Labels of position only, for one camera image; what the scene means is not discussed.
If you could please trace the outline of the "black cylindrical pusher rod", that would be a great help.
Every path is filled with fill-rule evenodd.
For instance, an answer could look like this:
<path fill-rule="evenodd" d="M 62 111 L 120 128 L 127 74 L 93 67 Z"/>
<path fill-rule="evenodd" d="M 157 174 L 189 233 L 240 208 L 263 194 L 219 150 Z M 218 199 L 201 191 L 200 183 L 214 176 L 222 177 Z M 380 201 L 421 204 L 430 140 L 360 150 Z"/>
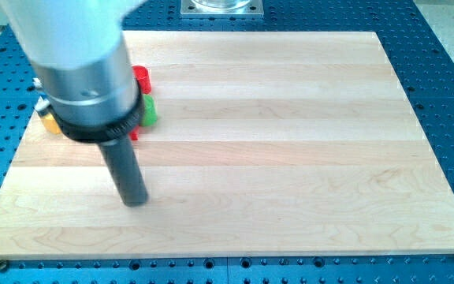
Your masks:
<path fill-rule="evenodd" d="M 145 204 L 147 188 L 130 138 L 123 136 L 102 142 L 98 147 L 123 204 L 127 207 Z"/>

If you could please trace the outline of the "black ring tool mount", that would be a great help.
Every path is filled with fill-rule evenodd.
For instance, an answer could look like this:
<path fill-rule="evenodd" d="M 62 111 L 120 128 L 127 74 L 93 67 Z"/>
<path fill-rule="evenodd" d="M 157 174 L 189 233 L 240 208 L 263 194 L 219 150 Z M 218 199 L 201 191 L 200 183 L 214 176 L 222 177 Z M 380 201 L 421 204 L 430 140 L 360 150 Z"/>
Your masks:
<path fill-rule="evenodd" d="M 109 140 L 121 139 L 140 124 L 140 119 L 144 113 L 145 103 L 141 89 L 136 80 L 134 80 L 134 83 L 136 84 L 136 102 L 134 106 L 124 117 L 110 123 L 98 126 L 75 125 L 62 119 L 52 106 L 47 107 L 47 110 L 53 115 L 61 132 L 71 140 L 87 144 L 99 144 Z"/>

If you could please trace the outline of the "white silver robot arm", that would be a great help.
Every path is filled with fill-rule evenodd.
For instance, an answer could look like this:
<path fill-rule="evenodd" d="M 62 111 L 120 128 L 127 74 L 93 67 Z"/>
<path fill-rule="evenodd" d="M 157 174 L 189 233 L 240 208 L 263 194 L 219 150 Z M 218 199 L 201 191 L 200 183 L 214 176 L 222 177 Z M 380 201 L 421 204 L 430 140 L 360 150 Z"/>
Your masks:
<path fill-rule="evenodd" d="M 148 194 L 129 134 L 140 123 L 143 96 L 122 32 L 139 1 L 0 0 L 39 78 L 62 133 L 97 144 L 122 202 Z"/>

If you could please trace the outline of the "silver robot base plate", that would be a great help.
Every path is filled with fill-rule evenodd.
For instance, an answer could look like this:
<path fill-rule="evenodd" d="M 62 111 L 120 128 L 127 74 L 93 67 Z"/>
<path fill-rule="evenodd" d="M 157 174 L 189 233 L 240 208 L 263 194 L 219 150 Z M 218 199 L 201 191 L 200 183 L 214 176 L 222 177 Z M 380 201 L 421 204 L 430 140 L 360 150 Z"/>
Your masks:
<path fill-rule="evenodd" d="M 181 0 L 182 17 L 260 16 L 263 0 Z"/>

